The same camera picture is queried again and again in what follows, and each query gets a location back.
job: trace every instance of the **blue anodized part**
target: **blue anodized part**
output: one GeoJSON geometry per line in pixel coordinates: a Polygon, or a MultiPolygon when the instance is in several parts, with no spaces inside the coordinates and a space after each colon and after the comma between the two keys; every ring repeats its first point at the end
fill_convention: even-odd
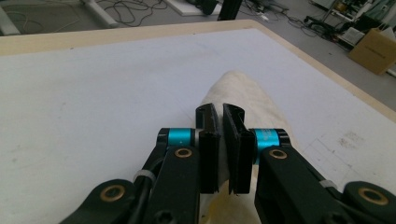
{"type": "Polygon", "coordinates": [[[191,129],[171,128],[168,134],[168,146],[190,146],[191,129]]]}
{"type": "Polygon", "coordinates": [[[257,158],[254,164],[258,165],[262,151],[267,147],[278,147],[280,142],[275,129],[253,129],[253,131],[257,140],[257,158]]]}

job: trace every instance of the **white fabric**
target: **white fabric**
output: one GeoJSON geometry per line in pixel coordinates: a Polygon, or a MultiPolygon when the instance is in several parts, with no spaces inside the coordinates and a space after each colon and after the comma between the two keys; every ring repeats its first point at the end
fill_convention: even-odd
{"type": "MultiPolygon", "coordinates": [[[[265,91],[250,77],[238,71],[226,73],[202,101],[213,103],[222,127],[222,105],[237,105],[245,110],[245,126],[250,128],[282,128],[290,136],[292,145],[298,148],[290,126],[265,91]]],[[[254,206],[258,166],[253,166],[250,193],[229,195],[227,154],[224,140],[220,142],[219,185],[220,192],[201,196],[200,223],[260,223],[254,206]]]]}

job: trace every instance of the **cable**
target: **cable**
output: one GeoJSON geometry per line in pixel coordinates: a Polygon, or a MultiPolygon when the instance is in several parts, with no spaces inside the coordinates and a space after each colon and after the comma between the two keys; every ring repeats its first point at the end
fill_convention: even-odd
{"type": "Polygon", "coordinates": [[[97,3],[101,3],[107,13],[116,14],[118,18],[115,21],[129,27],[140,26],[145,18],[154,13],[154,9],[166,9],[168,7],[163,0],[153,1],[150,4],[143,2],[143,0],[99,0],[97,3]]]}
{"type": "MultiPolygon", "coordinates": [[[[74,21],[71,21],[71,22],[69,22],[69,23],[67,23],[67,24],[65,24],[65,25],[63,25],[63,26],[61,26],[60,28],[58,28],[58,29],[56,29],[56,30],[54,30],[54,31],[48,32],[48,33],[57,33],[57,32],[60,32],[62,29],[66,28],[66,27],[68,27],[68,26],[71,26],[71,25],[73,25],[73,24],[76,24],[77,22],[80,21],[80,16],[77,14],[77,12],[76,12],[75,9],[73,8],[73,6],[69,4],[69,3],[78,2],[78,0],[66,0],[66,1],[63,1],[63,0],[38,0],[38,1],[39,1],[39,2],[42,2],[42,3],[39,3],[39,4],[7,5],[7,6],[4,6],[3,8],[6,9],[6,8],[8,8],[8,7],[42,7],[42,6],[46,6],[46,5],[49,5],[49,4],[61,4],[61,5],[66,5],[66,6],[70,7],[70,8],[72,9],[73,13],[76,15],[77,19],[74,20],[74,21]]],[[[42,25],[42,23],[40,23],[40,22],[38,22],[38,21],[29,20],[28,17],[27,17],[25,14],[23,14],[23,13],[21,13],[21,12],[19,12],[19,11],[6,11],[6,13],[9,13],[9,14],[19,14],[19,15],[22,15],[22,16],[24,17],[25,23],[24,23],[24,25],[22,26],[22,29],[23,29],[23,31],[24,31],[26,34],[38,34],[38,33],[42,32],[42,31],[44,30],[44,26],[42,25]],[[35,32],[32,32],[32,33],[27,32],[27,24],[28,24],[29,22],[38,24],[38,25],[41,27],[41,29],[40,29],[39,31],[35,31],[35,32]]]]}
{"type": "Polygon", "coordinates": [[[14,22],[24,21],[23,26],[22,26],[22,30],[23,30],[26,34],[39,33],[39,32],[41,32],[42,30],[44,30],[44,26],[43,26],[40,22],[29,20],[29,18],[28,18],[25,14],[23,14],[23,13],[21,13],[21,12],[19,12],[19,11],[8,11],[7,14],[8,14],[8,15],[16,14],[16,15],[23,16],[23,19],[13,20],[13,21],[14,21],[14,22]],[[28,32],[27,29],[26,29],[26,26],[27,26],[27,24],[28,24],[29,22],[37,24],[38,26],[40,26],[40,29],[39,29],[38,31],[34,31],[34,32],[32,32],[32,33],[28,32]]]}

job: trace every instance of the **zip tie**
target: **zip tie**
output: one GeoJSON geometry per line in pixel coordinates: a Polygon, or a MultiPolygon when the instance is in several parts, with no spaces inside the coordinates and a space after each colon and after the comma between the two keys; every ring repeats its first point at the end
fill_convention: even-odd
{"type": "Polygon", "coordinates": [[[335,188],[335,189],[337,189],[337,186],[331,180],[321,180],[321,181],[319,181],[319,184],[325,189],[326,188],[335,188]]]}
{"type": "Polygon", "coordinates": [[[136,179],[137,179],[139,176],[145,176],[145,177],[150,178],[152,184],[154,184],[154,183],[155,183],[155,180],[157,179],[157,178],[155,177],[155,174],[153,174],[150,170],[139,170],[139,171],[137,171],[136,174],[134,175],[134,182],[136,181],[136,179]]]}

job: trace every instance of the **crumpled cloth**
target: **crumpled cloth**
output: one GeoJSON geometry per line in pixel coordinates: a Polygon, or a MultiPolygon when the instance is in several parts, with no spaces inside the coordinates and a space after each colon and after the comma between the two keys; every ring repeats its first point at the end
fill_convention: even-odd
{"type": "MultiPolygon", "coordinates": [[[[298,149],[291,128],[270,96],[257,82],[240,71],[224,74],[209,90],[202,105],[214,104],[222,127],[222,105],[237,105],[245,110],[245,126],[250,128],[284,129],[292,145],[298,149]]],[[[219,150],[219,193],[202,194],[200,203],[200,223],[261,223],[254,206],[257,185],[258,165],[253,165],[250,193],[229,195],[228,165],[224,139],[219,150]]]]}

